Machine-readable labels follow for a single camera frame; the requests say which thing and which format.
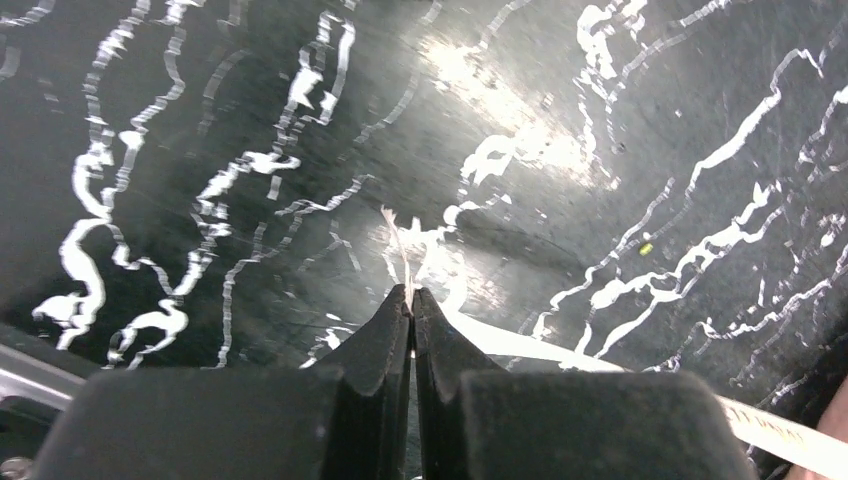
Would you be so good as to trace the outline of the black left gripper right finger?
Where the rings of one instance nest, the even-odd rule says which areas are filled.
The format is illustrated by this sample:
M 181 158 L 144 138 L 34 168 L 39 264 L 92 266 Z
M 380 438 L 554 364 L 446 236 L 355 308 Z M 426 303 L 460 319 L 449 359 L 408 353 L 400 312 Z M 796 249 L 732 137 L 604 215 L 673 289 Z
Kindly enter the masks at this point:
M 500 367 L 413 298 L 428 479 L 751 479 L 718 401 L 688 374 Z

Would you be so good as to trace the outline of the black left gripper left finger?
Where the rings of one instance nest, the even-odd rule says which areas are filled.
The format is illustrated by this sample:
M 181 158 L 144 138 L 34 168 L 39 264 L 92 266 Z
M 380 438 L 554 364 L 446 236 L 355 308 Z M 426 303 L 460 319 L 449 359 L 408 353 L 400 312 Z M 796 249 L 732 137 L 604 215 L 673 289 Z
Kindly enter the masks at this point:
M 394 287 L 305 369 L 146 368 L 91 377 L 35 479 L 400 479 L 411 316 Z

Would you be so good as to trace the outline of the beige printed ribbon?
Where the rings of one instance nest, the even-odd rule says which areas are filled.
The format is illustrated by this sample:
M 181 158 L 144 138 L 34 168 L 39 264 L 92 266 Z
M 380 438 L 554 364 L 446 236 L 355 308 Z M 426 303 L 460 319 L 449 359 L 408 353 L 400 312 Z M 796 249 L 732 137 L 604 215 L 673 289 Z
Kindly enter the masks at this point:
M 610 362 L 475 320 L 451 309 L 448 301 L 437 306 L 448 323 L 486 355 L 553 361 L 589 372 L 622 370 Z M 729 398 L 716 399 L 739 440 L 829 479 L 847 477 L 847 468 L 840 464 L 847 459 L 846 442 Z

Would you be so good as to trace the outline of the pink wrapping paper sheet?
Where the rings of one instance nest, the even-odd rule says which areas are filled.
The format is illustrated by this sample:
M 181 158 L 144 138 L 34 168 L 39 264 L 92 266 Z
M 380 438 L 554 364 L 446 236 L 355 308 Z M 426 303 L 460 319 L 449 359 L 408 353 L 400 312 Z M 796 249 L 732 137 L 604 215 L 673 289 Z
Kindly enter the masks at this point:
M 837 440 L 847 441 L 847 380 L 844 380 L 836 391 L 818 422 L 817 430 Z M 793 465 L 784 479 L 819 480 L 825 479 L 825 476 Z

